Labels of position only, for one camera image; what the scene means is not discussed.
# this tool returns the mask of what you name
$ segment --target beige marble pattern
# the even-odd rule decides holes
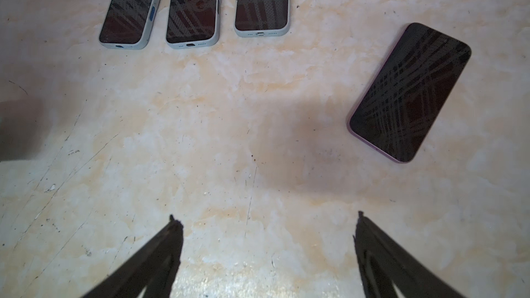
[[[0,295],[76,297],[185,228],[173,297],[363,297],[362,209],[469,297],[530,292],[530,0],[291,0],[291,28],[97,41],[109,0],[0,0]],[[411,22],[473,56],[415,159],[348,133]]]

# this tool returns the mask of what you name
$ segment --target side button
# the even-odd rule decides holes
[[[149,14],[149,21],[153,21],[153,18],[155,17],[155,7],[151,7],[151,13]]]

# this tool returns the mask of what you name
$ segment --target tabletop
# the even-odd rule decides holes
[[[144,49],[102,47],[109,2],[0,0],[2,296],[80,296],[173,214],[173,297],[364,297],[359,210],[466,296],[530,291],[530,0],[290,0],[261,38],[222,0],[184,50],[169,0]],[[399,164],[346,122],[413,22],[473,54]]]

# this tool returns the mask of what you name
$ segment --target smartphone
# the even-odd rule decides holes
[[[166,41],[174,49],[211,46],[219,39],[221,0],[171,0]]]
[[[160,0],[111,0],[100,43],[110,49],[140,50],[147,45]]]
[[[289,0],[237,0],[235,33],[241,37],[285,35],[289,13]]]
[[[467,44],[410,24],[351,116],[350,132],[410,162],[470,57]]]

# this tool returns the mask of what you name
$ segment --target pink smartphone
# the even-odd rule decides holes
[[[410,24],[351,116],[350,132],[410,162],[470,57],[466,43]]]

